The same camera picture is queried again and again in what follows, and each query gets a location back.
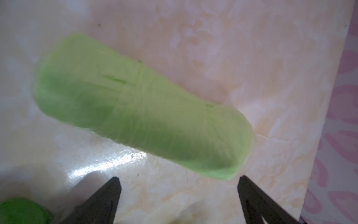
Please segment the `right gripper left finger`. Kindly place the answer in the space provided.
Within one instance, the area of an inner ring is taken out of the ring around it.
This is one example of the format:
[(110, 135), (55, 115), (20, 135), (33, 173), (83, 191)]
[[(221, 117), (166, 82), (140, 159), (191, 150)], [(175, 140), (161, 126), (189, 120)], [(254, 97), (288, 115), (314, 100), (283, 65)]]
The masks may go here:
[(118, 177), (113, 177), (69, 214), (61, 224), (112, 224), (121, 195)]

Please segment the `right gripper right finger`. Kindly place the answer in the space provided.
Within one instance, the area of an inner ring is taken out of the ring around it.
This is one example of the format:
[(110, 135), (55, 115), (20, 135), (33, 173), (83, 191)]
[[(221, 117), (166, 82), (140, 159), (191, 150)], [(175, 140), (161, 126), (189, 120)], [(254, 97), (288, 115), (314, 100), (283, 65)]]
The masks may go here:
[(237, 190), (247, 224), (299, 224), (247, 176), (240, 177)]

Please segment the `green roll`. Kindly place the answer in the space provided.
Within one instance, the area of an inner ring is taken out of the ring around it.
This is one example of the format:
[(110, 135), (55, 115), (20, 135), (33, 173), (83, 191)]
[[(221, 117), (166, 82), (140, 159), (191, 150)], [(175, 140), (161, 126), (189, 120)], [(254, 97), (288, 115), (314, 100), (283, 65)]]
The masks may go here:
[(41, 57), (32, 93), (60, 122), (207, 177), (234, 177), (253, 150), (254, 131), (237, 109), (193, 95), (84, 34)]

